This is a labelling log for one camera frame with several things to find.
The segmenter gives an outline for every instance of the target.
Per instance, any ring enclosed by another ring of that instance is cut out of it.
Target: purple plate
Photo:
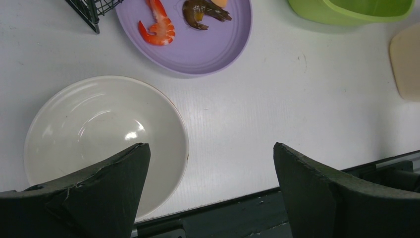
[[[229,0],[225,10],[232,21],[219,22],[209,16],[202,23],[207,31],[191,28],[182,15],[184,0],[161,0],[175,26],[174,41],[167,46],[145,42],[138,30],[142,21],[146,29],[155,23],[145,0],[124,0],[116,11],[125,33],[134,45],[156,64],[185,75],[218,72],[232,64],[245,48],[252,25],[249,0]]]

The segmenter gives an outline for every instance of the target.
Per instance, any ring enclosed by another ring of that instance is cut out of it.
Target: cooked shrimp
[[[146,4],[152,10],[156,23],[149,27],[149,34],[142,21],[139,21],[139,31],[143,39],[153,45],[165,46],[175,38],[175,27],[166,14],[165,8],[159,0],[146,0]]]

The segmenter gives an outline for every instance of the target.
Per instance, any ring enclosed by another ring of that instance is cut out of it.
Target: white plate
[[[144,82],[101,76],[57,93],[40,109],[26,136],[26,176],[30,185],[44,183],[137,142],[149,143],[152,153],[138,221],[172,195],[188,160],[188,136],[179,112]]]

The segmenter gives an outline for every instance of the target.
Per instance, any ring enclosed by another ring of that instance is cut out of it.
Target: plate
[[[31,186],[44,183],[137,142],[149,143],[152,153],[138,221],[172,195],[188,159],[188,136],[181,115],[149,84],[101,76],[57,93],[40,109],[26,136],[26,176]]]
[[[249,0],[230,0],[226,6],[232,21],[220,22],[209,16],[202,23],[206,31],[196,30],[184,20],[184,0],[161,0],[166,13],[175,26],[174,41],[167,46],[154,46],[145,42],[138,30],[142,21],[148,28],[156,21],[145,0],[124,0],[116,7],[119,21],[133,44],[151,61],[184,75],[206,75],[231,65],[245,48],[252,25]]]

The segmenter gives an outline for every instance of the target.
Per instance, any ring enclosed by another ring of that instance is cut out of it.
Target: dish rack
[[[124,0],[66,0],[68,4],[99,34],[99,17]]]

